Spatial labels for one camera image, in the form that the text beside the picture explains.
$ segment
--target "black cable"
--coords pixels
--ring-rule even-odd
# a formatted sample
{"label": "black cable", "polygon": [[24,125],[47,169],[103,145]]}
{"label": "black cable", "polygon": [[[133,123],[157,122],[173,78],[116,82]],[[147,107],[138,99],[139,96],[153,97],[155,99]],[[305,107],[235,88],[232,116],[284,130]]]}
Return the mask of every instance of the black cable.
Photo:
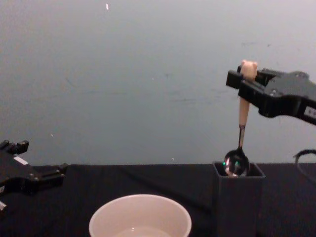
{"label": "black cable", "polygon": [[307,178],[310,182],[312,182],[314,185],[316,185],[316,178],[311,177],[310,175],[308,175],[300,166],[298,160],[301,156],[303,155],[307,155],[307,154],[314,154],[316,155],[316,149],[306,149],[306,150],[302,150],[300,151],[298,154],[296,154],[293,158],[295,158],[295,164],[297,166],[297,169],[300,171],[300,173]]}

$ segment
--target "spoon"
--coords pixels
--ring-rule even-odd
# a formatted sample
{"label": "spoon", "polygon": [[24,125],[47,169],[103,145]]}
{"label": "spoon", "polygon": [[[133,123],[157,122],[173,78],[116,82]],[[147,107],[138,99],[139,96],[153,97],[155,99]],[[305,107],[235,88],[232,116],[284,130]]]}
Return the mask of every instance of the spoon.
{"label": "spoon", "polygon": [[[257,76],[256,62],[243,60],[241,62],[241,71],[245,80],[255,80]],[[245,177],[250,170],[250,163],[242,150],[243,138],[249,112],[249,102],[240,98],[239,103],[239,142],[238,148],[232,150],[225,155],[223,162],[225,172],[230,177]]]}

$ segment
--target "bowl rim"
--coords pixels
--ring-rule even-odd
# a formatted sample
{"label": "bowl rim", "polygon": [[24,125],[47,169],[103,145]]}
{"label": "bowl rim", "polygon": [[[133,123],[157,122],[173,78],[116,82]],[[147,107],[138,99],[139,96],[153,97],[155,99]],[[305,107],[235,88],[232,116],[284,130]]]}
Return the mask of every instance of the bowl rim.
{"label": "bowl rim", "polygon": [[92,232],[92,223],[94,222],[96,216],[99,214],[99,212],[102,211],[103,208],[115,203],[115,202],[118,202],[118,201],[122,201],[124,199],[128,199],[128,198],[136,198],[136,197],[149,197],[149,198],[158,198],[158,199],[162,199],[162,200],[165,200],[165,201],[168,201],[168,202],[171,202],[173,204],[175,204],[178,208],[180,208],[184,215],[186,216],[186,219],[187,219],[187,222],[188,222],[188,226],[187,226],[187,229],[184,233],[184,237],[187,237],[189,236],[189,233],[191,231],[191,228],[192,228],[192,220],[191,220],[191,217],[190,217],[190,214],[189,212],[181,205],[179,204],[178,202],[176,202],[175,200],[172,200],[170,198],[167,198],[167,197],[164,197],[164,196],[159,196],[159,195],[152,195],[152,194],[134,194],[134,195],[127,195],[127,196],[123,196],[123,197],[119,197],[119,198],[116,198],[112,201],[109,201],[107,202],[106,204],[102,205],[91,217],[90,219],[90,222],[89,222],[89,234],[91,237],[96,237],[95,234]]}

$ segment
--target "black table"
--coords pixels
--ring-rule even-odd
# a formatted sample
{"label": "black table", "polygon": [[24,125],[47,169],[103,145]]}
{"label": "black table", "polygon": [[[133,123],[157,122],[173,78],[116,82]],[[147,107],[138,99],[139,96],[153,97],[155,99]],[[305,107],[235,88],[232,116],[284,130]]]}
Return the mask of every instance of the black table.
{"label": "black table", "polygon": [[[316,233],[316,186],[294,164],[260,164],[266,175],[259,237],[311,237]],[[49,167],[40,166],[39,170]],[[316,165],[309,164],[316,172]],[[210,164],[70,165],[63,186],[33,197],[8,194],[0,237],[88,237],[89,220],[103,204],[131,194],[178,201],[190,213],[190,236],[213,236]]]}

